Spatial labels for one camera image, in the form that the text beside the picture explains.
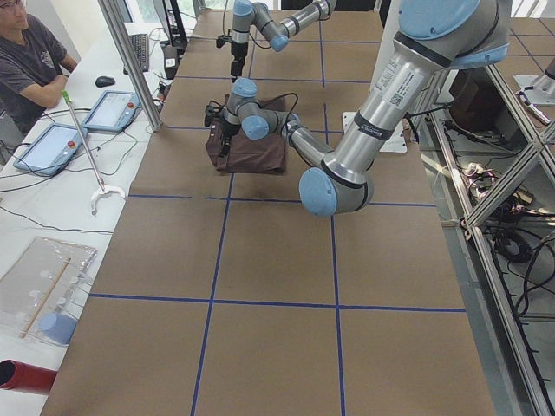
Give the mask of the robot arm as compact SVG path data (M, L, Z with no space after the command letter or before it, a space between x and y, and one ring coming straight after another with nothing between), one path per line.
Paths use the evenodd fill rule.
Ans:
M233 6L232 26L228 32L227 42L231 44L233 60L231 76L234 81L242 76L245 58L248 54L251 27L255 27L261 36L276 52L283 50L290 39L312 23L331 17L336 1L312 1L295 14L276 21L263 3L236 1Z
M330 217L358 211L374 191L369 168L430 77L502 61L509 46L507 1L403 1L394 52L337 148L315 139L292 113L264 109L254 81L239 77L219 112L224 135L280 134L310 165L299 182L304 208Z

